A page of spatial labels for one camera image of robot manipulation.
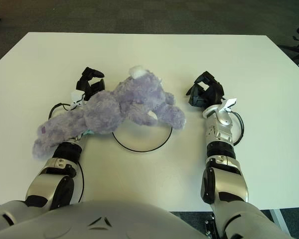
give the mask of purple stuffed animal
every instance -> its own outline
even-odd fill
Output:
[[[163,90],[161,81],[141,66],[131,68],[129,73],[130,77],[120,82],[112,92],[100,91],[83,107],[67,111],[41,125],[33,155],[41,157],[52,147],[87,130],[102,134],[114,132],[126,118],[148,126],[160,120],[174,129],[182,129],[185,114],[174,106],[174,96]],[[149,115],[150,111],[157,119]]]

